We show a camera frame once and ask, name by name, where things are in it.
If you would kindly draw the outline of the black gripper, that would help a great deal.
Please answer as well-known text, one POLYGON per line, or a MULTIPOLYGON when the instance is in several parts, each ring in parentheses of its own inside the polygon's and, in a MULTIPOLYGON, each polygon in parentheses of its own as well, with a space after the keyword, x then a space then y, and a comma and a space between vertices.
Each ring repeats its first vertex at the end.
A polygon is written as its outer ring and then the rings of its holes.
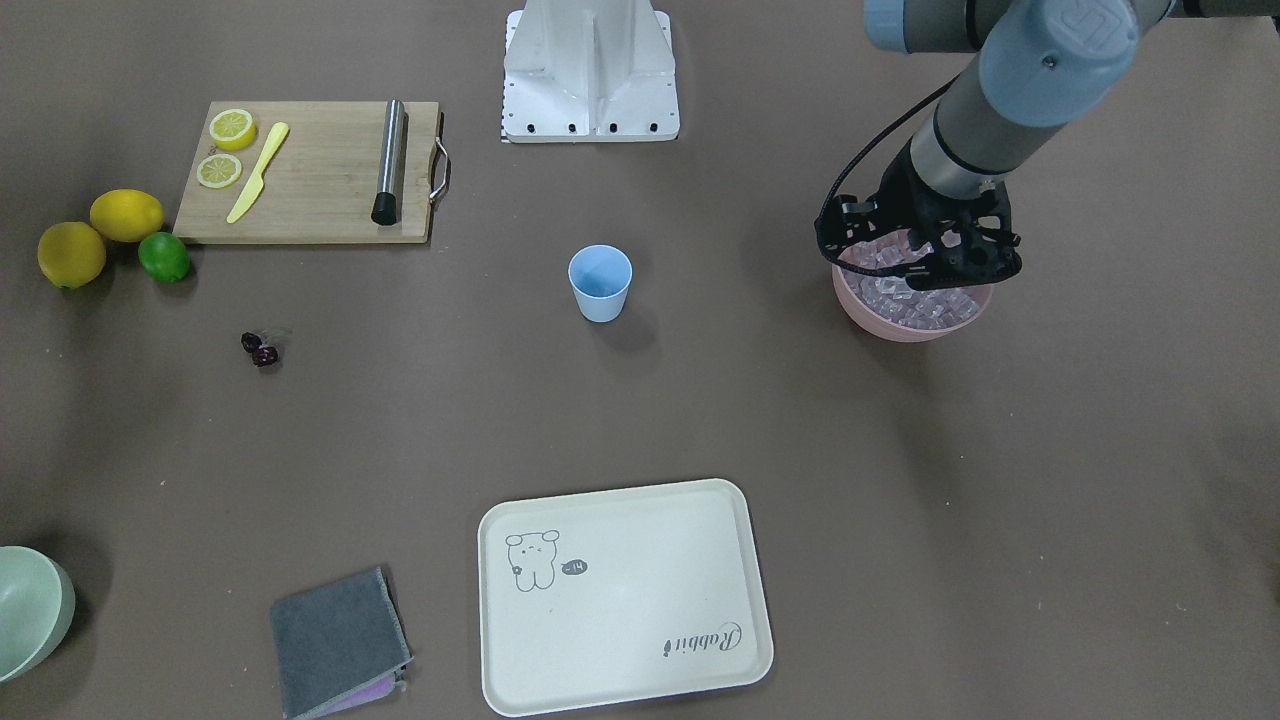
POLYGON ((841 252, 896 231, 906 231, 911 249, 928 249, 919 260, 865 269, 864 275, 901 277, 915 291, 993 284, 1023 268, 1012 229, 1009 192, 1002 182, 974 199, 951 199, 932 190, 902 149, 882 176, 879 188, 861 202, 832 193, 815 219, 815 241, 824 259, 854 272, 841 252))

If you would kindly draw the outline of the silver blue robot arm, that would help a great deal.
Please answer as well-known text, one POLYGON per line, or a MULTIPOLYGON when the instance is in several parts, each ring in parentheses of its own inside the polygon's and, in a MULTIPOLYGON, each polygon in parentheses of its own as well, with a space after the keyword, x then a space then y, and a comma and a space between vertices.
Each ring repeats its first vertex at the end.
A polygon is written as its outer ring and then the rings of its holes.
POLYGON ((929 117, 867 200, 832 188, 815 242, 844 252, 906 231, 924 258, 883 268, 918 291, 993 284, 1021 270, 1005 181, 1061 128, 1097 106, 1169 17, 1276 15, 1275 1, 867 1, 868 38, 895 53, 968 53, 918 102, 929 117))

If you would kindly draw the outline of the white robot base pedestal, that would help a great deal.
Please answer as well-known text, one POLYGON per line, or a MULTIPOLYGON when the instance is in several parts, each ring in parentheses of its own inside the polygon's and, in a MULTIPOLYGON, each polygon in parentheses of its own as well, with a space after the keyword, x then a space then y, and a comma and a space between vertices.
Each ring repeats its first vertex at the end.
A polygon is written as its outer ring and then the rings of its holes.
POLYGON ((678 137, 672 22, 649 1, 527 1, 506 17, 507 143, 678 137))

